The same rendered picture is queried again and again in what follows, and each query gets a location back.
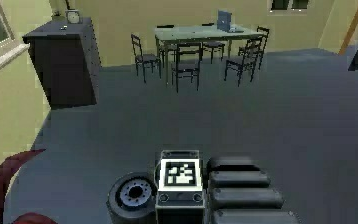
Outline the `pale green dining table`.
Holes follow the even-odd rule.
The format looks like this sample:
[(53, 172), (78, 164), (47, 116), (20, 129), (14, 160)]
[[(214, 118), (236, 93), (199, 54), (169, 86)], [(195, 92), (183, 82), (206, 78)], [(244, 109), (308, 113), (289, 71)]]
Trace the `pale green dining table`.
[[(228, 33), (217, 29), (216, 25), (212, 26), (175, 26), (172, 29), (154, 29), (154, 35), (164, 44), (164, 49), (170, 44), (186, 42), (208, 42), (208, 41), (227, 41), (227, 56), (231, 55), (232, 42), (235, 40), (245, 40), (259, 36), (260, 33), (249, 28), (242, 27), (241, 33)], [(165, 56), (165, 83), (169, 83), (170, 65), (168, 55)]]

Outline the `dark wooden chair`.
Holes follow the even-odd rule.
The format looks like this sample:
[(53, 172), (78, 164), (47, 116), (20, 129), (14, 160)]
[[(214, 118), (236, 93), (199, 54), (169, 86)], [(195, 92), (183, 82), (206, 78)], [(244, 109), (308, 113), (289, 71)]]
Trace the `dark wooden chair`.
[(161, 59), (155, 54), (146, 54), (143, 52), (141, 38), (136, 34), (131, 34), (131, 44), (134, 55), (134, 63), (136, 75), (139, 75), (139, 68), (142, 68), (143, 81), (146, 81), (146, 67), (149, 65), (151, 72), (157, 67), (159, 77), (162, 77), (162, 62)]
[[(172, 29), (174, 28), (175, 25), (173, 24), (166, 24), (166, 25), (158, 25), (156, 26), (157, 29)], [(157, 37), (155, 37), (156, 39), (156, 43), (157, 43), (157, 49), (159, 51), (159, 56), (160, 59), (162, 61), (162, 66), (165, 66), (165, 56), (168, 55), (170, 52), (172, 53), (172, 55), (174, 56), (174, 61), (175, 61), (175, 51), (176, 51), (176, 45), (175, 44), (170, 44), (167, 46), (167, 49), (164, 49), (164, 44), (162, 41), (160, 41)]]
[(256, 65), (256, 60), (250, 59), (247, 54), (239, 56), (238, 59), (227, 59), (224, 69), (224, 80), (227, 80), (228, 71), (233, 70), (237, 72), (238, 84), (241, 84), (242, 75), (246, 71), (250, 73), (250, 81), (253, 81)]
[[(183, 61), (182, 57), (196, 55), (194, 61)], [(179, 92), (179, 80), (189, 78), (190, 82), (196, 80), (196, 89), (199, 89), (200, 69), (202, 60), (202, 44), (196, 42), (178, 43), (175, 51), (175, 62), (171, 68), (171, 81)]]
[(239, 48), (238, 55), (242, 56), (247, 54), (250, 59), (256, 60), (258, 63), (258, 69), (261, 69), (264, 51), (269, 39), (270, 29), (267, 27), (258, 26), (256, 31), (259, 32), (260, 35), (248, 39), (246, 41), (246, 45)]
[(223, 60), (225, 44), (219, 41), (203, 42), (202, 47), (204, 51), (210, 53), (210, 63), (213, 63), (214, 53), (220, 53), (220, 60)]

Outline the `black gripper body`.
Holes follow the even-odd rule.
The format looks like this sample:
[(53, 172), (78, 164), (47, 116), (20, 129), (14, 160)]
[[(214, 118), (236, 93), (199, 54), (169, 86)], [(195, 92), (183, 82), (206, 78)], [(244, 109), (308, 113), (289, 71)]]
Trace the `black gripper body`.
[(106, 201), (112, 224), (156, 224), (156, 192), (147, 172), (131, 172), (118, 178)]

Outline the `blue laptop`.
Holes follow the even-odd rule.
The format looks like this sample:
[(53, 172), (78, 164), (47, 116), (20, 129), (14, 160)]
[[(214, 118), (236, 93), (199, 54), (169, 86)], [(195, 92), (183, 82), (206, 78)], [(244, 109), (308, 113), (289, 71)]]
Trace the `blue laptop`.
[(217, 17), (217, 29), (228, 33), (241, 33), (243, 29), (231, 23), (232, 14), (228, 11), (219, 10)]

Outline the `dark red curved object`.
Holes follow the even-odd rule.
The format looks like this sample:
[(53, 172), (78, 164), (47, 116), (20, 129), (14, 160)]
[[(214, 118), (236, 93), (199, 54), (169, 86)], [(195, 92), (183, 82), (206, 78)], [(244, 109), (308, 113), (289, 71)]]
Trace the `dark red curved object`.
[(58, 224), (54, 219), (36, 212), (22, 214), (11, 223), (6, 223), (4, 219), (6, 196), (12, 178), (25, 163), (42, 152), (44, 149), (19, 152), (6, 157), (0, 164), (0, 224)]

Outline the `dark chest of drawers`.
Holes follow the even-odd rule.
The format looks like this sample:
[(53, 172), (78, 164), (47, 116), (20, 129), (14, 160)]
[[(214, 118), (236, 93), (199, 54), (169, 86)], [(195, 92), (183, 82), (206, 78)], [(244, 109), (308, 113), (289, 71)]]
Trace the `dark chest of drawers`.
[(22, 39), (52, 109), (98, 102), (101, 61), (90, 17), (79, 24), (52, 20)]

